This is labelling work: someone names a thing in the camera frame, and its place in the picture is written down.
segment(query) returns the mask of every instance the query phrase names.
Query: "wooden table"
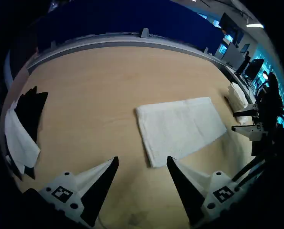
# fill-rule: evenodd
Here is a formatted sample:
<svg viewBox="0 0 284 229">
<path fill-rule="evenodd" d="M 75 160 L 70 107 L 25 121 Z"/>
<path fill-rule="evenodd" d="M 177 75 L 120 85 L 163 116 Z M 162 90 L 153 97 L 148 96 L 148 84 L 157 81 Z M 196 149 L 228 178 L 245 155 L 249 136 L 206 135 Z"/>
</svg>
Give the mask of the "wooden table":
<svg viewBox="0 0 284 229">
<path fill-rule="evenodd" d="M 227 133 L 181 161 L 196 170 L 233 176 L 251 160 L 251 142 L 231 131 L 236 120 L 224 99 L 229 81 L 210 62 L 146 47 L 97 48 L 38 66 L 23 93 L 48 92 L 38 129 L 36 180 L 16 179 L 21 191 L 39 190 L 63 171 L 78 174 L 119 156 L 119 169 L 100 217 L 107 228 L 189 228 L 167 167 L 150 168 L 134 109 L 210 97 Z"/>
</svg>

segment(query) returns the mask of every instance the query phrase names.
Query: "desk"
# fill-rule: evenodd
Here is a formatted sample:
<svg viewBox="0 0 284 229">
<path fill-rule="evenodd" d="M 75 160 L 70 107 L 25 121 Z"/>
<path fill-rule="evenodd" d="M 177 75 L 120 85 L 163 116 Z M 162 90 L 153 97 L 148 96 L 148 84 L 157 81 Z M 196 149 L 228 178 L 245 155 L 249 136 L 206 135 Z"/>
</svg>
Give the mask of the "desk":
<svg viewBox="0 0 284 229">
<path fill-rule="evenodd" d="M 224 99 L 228 85 L 209 61 L 158 48 L 97 48 L 43 63 L 22 90 L 37 86 L 38 92 L 48 92 L 38 129 L 36 180 L 16 178 L 18 187 L 39 190 L 65 170 L 78 174 L 119 156 L 100 211 L 104 225 L 189 228 L 167 167 L 148 166 L 134 109 L 210 97 L 228 131 L 181 162 L 209 174 L 222 170 L 233 176 L 251 160 L 252 144 L 231 131 L 237 122 Z"/>
</svg>

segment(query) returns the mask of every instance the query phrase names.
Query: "computer monitor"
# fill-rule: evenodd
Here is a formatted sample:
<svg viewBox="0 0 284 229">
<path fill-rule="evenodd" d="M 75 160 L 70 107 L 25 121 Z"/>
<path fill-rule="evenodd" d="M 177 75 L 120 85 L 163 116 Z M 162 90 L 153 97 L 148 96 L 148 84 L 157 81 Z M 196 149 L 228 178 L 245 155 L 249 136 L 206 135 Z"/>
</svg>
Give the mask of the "computer monitor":
<svg viewBox="0 0 284 229">
<path fill-rule="evenodd" d="M 226 34 L 233 37 L 232 43 L 234 45 L 240 43 L 244 36 L 244 32 L 226 13 L 223 14 L 218 25 L 226 32 Z"/>
<path fill-rule="evenodd" d="M 248 76 L 251 81 L 253 81 L 260 71 L 263 63 L 264 59 L 254 59 L 247 67 L 245 75 Z"/>
<path fill-rule="evenodd" d="M 245 53 L 248 50 L 249 46 L 250 46 L 250 44 L 245 44 L 240 52 Z"/>
</svg>

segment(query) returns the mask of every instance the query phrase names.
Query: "ceiling light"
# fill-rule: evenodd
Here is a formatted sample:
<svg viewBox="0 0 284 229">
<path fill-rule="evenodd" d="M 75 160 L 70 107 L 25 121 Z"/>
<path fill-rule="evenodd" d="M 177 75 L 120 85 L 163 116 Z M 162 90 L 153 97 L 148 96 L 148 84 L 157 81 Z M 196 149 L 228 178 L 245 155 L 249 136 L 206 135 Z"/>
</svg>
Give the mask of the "ceiling light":
<svg viewBox="0 0 284 229">
<path fill-rule="evenodd" d="M 259 27 L 259 28 L 264 28 L 264 26 L 260 23 L 257 23 L 257 24 L 248 24 L 246 25 L 247 27 Z"/>
</svg>

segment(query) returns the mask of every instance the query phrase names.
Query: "white towel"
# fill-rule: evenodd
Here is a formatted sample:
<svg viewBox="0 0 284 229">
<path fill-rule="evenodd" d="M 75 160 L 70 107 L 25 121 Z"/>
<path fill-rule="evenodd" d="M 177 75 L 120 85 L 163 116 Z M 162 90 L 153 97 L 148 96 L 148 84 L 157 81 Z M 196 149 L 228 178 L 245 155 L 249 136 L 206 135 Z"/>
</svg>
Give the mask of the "white towel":
<svg viewBox="0 0 284 229">
<path fill-rule="evenodd" d="M 234 112 L 244 109 L 248 106 L 248 101 L 245 97 L 243 90 L 236 83 L 230 83 L 228 87 L 229 94 L 227 95 L 227 99 L 229 104 Z M 236 120 L 244 125 L 248 121 L 247 116 L 236 117 Z"/>
<path fill-rule="evenodd" d="M 227 131 L 210 98 L 144 105 L 136 113 L 152 167 L 198 151 Z"/>
<path fill-rule="evenodd" d="M 17 104 L 13 103 L 6 113 L 5 136 L 10 155 L 19 172 L 23 174 L 24 166 L 35 166 L 40 149 L 18 119 L 14 110 L 16 106 Z"/>
</svg>

